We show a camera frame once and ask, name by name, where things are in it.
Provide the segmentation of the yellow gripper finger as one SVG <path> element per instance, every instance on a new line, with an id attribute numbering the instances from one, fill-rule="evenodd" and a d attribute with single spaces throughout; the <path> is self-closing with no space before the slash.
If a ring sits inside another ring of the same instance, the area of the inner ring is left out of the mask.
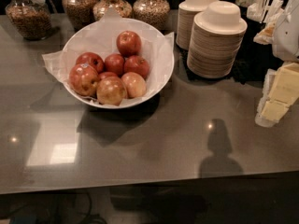
<path id="1" fill-rule="evenodd" d="M 298 98 L 299 63 L 284 63 L 273 75 L 259 114 L 263 119 L 279 122 Z"/>
<path id="2" fill-rule="evenodd" d="M 262 111 L 265 106 L 265 103 L 267 101 L 268 94 L 271 90 L 272 84 L 274 82 L 276 76 L 276 71 L 273 69 L 268 69 L 267 73 L 264 77 L 264 82 L 263 82 L 263 90 L 262 90 L 262 98 L 260 99 L 258 106 L 257 106 L 257 114 L 255 116 L 255 123 L 261 127 L 265 128 L 271 128 L 274 126 L 275 122 L 270 121 L 266 118 L 262 117 Z"/>

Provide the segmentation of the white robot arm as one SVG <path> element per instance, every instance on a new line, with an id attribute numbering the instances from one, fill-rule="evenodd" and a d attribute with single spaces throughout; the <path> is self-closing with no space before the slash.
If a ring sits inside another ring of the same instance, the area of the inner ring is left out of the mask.
<path id="1" fill-rule="evenodd" d="M 255 117 L 262 127 L 279 123 L 299 98 L 299 0 L 289 0 L 278 17 L 272 50 L 283 65 L 277 71 L 269 69 L 264 77 Z"/>

